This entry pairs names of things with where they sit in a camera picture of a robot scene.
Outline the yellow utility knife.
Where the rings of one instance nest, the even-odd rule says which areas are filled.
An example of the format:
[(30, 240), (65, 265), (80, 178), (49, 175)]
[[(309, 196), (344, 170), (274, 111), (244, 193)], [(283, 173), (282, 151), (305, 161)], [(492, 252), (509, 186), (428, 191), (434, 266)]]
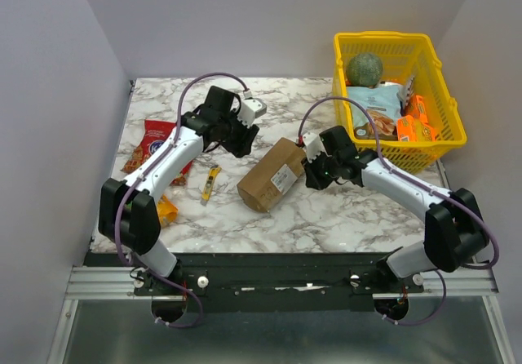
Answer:
[(220, 172), (221, 172), (221, 167), (219, 165), (213, 165), (209, 169), (208, 175), (206, 177), (206, 182), (203, 186), (203, 190), (202, 190), (202, 194), (201, 194), (201, 204), (203, 206), (205, 206), (207, 204), (207, 202), (210, 200), (210, 196), (213, 191), (215, 180)]

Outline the brown cardboard express box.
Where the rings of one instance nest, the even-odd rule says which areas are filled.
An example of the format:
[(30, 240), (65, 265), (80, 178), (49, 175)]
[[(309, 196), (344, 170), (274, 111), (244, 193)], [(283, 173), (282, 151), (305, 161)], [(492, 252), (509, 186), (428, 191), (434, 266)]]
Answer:
[(253, 211), (269, 212), (303, 175), (305, 157), (294, 141), (280, 138), (237, 184), (242, 201)]

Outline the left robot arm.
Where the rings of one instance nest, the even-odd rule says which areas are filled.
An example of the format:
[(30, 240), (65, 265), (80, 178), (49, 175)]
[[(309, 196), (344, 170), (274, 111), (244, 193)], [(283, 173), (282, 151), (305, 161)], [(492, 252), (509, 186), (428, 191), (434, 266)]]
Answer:
[(157, 203), (190, 162), (216, 143), (236, 158), (251, 152), (259, 127), (255, 120), (266, 104), (212, 86), (197, 109), (183, 113), (167, 140), (139, 168), (123, 180), (107, 179), (100, 194), (98, 230), (151, 270), (153, 285), (164, 295), (181, 283), (178, 260), (160, 239)]

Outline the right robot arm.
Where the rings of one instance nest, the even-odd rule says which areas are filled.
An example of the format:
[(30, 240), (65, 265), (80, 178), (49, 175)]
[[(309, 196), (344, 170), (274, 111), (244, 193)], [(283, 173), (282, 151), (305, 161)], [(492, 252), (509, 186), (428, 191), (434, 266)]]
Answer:
[(405, 278), (426, 271), (451, 273), (489, 244), (474, 195), (452, 192), (402, 171), (372, 149), (360, 152), (341, 126), (301, 138), (306, 153), (302, 164), (305, 185), (327, 189), (347, 181), (372, 189), (398, 203), (424, 223), (424, 238), (400, 247), (380, 259), (371, 282), (386, 292), (395, 291)]

